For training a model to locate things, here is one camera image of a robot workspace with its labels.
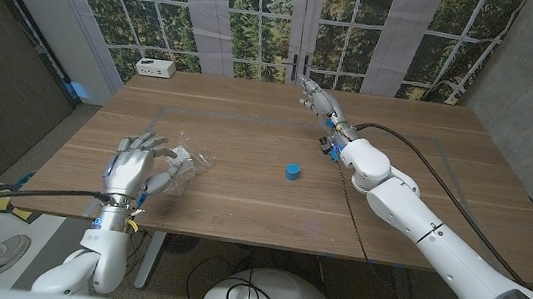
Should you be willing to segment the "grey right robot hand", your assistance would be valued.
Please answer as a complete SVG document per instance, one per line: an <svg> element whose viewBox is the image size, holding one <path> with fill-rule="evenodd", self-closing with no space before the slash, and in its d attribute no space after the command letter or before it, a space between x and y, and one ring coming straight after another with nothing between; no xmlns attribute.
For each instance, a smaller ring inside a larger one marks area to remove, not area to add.
<svg viewBox="0 0 533 299"><path fill-rule="evenodd" d="M357 131L347 120L337 99L305 75L300 75L299 78L305 96L299 103L317 116L327 133L329 143L337 151L342 151L352 141L357 140Z"/></svg>

